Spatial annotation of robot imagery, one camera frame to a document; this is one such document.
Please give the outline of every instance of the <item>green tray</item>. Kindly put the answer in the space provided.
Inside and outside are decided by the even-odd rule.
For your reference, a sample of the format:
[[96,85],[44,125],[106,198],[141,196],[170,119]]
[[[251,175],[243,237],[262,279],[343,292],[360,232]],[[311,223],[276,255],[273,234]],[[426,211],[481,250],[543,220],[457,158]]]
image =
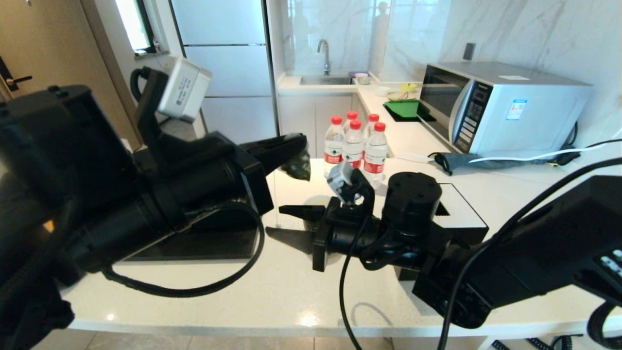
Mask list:
[[417,118],[419,100],[387,101],[384,105],[402,118]]

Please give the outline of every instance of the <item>microwave control panel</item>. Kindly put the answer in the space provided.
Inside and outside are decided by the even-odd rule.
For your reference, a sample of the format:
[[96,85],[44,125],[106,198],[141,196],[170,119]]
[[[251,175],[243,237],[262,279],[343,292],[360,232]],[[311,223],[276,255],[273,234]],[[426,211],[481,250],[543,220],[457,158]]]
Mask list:
[[493,92],[493,87],[484,83],[475,82],[471,95],[466,101],[466,108],[462,120],[459,122],[458,138],[454,145],[464,153],[469,153],[475,133],[484,115],[486,104]]

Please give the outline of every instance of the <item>sink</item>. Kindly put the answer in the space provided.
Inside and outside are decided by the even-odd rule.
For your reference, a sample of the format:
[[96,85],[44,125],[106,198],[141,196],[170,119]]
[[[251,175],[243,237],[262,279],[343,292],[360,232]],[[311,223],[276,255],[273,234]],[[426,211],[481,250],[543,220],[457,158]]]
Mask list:
[[352,85],[350,77],[327,77],[324,75],[311,75],[300,79],[301,85]]

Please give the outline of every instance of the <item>refrigerator door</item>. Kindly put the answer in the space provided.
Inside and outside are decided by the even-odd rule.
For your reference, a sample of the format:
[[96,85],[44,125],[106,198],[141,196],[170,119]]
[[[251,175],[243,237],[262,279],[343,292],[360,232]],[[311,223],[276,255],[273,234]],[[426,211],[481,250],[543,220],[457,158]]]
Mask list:
[[265,44],[261,0],[172,0],[183,45]]
[[220,131],[235,143],[277,136],[272,97],[206,98],[202,109],[207,131]]
[[207,96],[271,96],[266,46],[186,47],[192,62],[212,73]]

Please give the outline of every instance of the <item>microwave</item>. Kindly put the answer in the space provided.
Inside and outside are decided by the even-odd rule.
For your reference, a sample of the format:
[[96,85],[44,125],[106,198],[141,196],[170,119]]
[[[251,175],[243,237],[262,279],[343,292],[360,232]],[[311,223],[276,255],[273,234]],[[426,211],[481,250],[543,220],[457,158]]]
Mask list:
[[417,114],[455,152],[532,157],[564,145],[591,91],[499,62],[428,64]]

